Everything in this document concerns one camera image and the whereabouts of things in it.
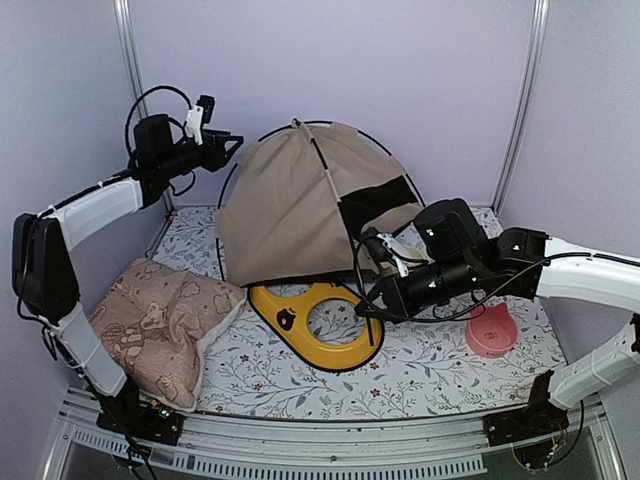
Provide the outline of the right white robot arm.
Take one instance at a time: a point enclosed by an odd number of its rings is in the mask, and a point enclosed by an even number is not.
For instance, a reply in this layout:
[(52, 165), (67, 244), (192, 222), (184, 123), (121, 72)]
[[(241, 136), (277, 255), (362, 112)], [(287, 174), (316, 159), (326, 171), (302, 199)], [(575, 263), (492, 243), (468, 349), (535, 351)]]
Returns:
[(456, 313), (452, 322), (476, 316), (498, 296), (546, 304), (572, 305), (572, 313), (611, 313), (622, 327), (612, 339), (564, 367), (539, 375), (517, 427), (537, 436), (586, 397), (616, 383), (639, 366), (639, 261), (579, 246), (543, 231), (507, 228), (491, 237), (462, 199), (424, 208), (411, 222), (426, 254), (403, 252), (395, 237), (374, 226), (364, 228), (353, 250), (353, 269), (361, 271), (360, 251), (377, 264), (389, 262), (370, 290), (361, 290), (357, 312), (363, 317), (400, 322), (420, 321), (420, 312), (475, 292), (481, 298)]

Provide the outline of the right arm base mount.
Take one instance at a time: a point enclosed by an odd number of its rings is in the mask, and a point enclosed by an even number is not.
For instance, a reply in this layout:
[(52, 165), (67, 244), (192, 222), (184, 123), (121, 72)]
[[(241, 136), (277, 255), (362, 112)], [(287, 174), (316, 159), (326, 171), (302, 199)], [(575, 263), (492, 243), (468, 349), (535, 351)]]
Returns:
[[(490, 446), (499, 446), (539, 436), (559, 433), (564, 437), (569, 426), (567, 411), (550, 403), (549, 384), (553, 371), (537, 376), (524, 407), (483, 417), (483, 431)], [(518, 462), (529, 469), (548, 467), (560, 445), (548, 440), (542, 446), (519, 447), (515, 454)]]

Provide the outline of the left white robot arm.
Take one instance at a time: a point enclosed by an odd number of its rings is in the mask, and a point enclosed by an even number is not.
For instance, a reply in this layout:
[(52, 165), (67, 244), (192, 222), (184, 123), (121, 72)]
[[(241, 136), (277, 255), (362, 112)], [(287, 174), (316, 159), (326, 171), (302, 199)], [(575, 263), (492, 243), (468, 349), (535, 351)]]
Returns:
[(50, 355), (63, 358), (101, 397), (116, 398), (111, 419), (128, 434), (148, 426), (148, 412), (129, 396), (135, 383), (107, 352), (81, 304), (70, 254), (93, 234), (160, 200), (174, 178), (198, 168), (225, 167), (244, 138), (186, 123), (185, 135), (170, 140), (175, 121), (155, 115), (135, 128), (137, 148), (126, 169), (47, 207), (24, 213), (13, 226), (12, 288), (18, 316), (37, 322)]

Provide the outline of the brown patterned pet cushion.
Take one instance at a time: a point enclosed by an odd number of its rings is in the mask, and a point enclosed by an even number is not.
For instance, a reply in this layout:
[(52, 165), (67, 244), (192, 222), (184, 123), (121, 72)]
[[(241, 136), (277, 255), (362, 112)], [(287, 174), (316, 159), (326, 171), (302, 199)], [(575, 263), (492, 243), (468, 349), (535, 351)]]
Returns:
[(246, 303), (242, 288), (139, 258), (109, 288), (90, 324), (145, 395), (193, 412), (204, 353)]

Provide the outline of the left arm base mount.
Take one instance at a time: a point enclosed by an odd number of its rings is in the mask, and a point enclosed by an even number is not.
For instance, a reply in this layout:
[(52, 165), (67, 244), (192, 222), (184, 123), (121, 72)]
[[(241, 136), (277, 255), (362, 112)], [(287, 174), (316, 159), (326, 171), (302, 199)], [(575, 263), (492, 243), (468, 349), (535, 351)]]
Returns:
[(143, 401), (137, 384), (127, 378), (115, 396), (93, 391), (100, 404), (97, 426), (133, 439), (177, 446), (184, 416), (154, 400)]

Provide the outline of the beige fabric pet tent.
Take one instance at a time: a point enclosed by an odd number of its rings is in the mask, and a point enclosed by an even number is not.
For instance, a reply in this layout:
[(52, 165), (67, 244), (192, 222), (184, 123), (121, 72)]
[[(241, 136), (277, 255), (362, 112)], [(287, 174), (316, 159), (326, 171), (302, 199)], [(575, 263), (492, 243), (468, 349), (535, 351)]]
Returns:
[(303, 132), (285, 129), (248, 148), (239, 169), (218, 221), (228, 282), (316, 280), (351, 270), (336, 199)]

